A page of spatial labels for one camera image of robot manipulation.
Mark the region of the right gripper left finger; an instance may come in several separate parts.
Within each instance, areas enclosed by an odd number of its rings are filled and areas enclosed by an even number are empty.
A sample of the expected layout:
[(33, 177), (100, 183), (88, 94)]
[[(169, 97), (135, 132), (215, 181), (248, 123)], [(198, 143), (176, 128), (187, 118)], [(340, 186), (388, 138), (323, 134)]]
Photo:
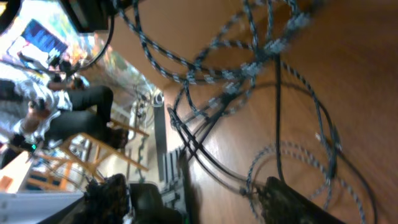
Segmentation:
[(82, 198), (40, 224), (122, 224), (129, 211), (126, 178), (116, 174), (103, 183), (91, 180)]

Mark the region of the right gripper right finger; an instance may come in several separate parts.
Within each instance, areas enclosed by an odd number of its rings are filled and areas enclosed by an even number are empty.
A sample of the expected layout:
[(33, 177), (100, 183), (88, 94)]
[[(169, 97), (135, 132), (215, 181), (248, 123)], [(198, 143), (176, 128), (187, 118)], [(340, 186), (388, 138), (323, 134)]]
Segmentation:
[(266, 224), (345, 224), (275, 177), (257, 190)]

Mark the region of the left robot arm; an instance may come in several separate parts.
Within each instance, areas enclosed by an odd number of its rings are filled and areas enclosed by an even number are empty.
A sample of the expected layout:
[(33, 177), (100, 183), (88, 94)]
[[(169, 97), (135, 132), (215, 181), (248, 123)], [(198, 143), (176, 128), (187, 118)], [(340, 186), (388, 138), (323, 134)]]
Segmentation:
[(129, 9), (140, 0), (59, 0), (75, 30), (80, 34), (113, 32), (119, 9)]

